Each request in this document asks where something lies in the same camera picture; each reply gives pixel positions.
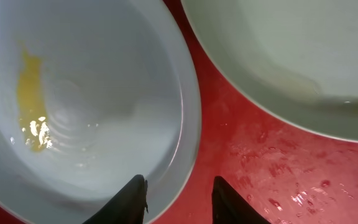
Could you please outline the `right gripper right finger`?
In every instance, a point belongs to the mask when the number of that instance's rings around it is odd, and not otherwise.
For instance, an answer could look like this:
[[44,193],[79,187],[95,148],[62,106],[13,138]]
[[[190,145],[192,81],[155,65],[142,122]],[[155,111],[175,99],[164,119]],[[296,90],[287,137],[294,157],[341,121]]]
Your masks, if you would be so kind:
[[221,176],[211,194],[213,224],[270,224]]

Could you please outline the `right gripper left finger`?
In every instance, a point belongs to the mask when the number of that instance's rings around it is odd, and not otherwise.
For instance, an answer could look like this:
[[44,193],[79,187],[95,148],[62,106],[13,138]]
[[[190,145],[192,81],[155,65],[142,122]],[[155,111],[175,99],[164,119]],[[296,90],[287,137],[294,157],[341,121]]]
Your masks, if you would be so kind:
[[148,212],[147,180],[137,174],[83,224],[143,224]]

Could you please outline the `light blue round plate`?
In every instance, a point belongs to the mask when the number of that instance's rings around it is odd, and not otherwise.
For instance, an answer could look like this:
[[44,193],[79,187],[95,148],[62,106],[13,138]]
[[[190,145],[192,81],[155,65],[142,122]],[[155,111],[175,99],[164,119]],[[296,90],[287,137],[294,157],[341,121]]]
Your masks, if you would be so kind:
[[201,132],[195,68],[154,1],[0,1],[0,206],[83,223],[133,176],[144,222],[177,199]]

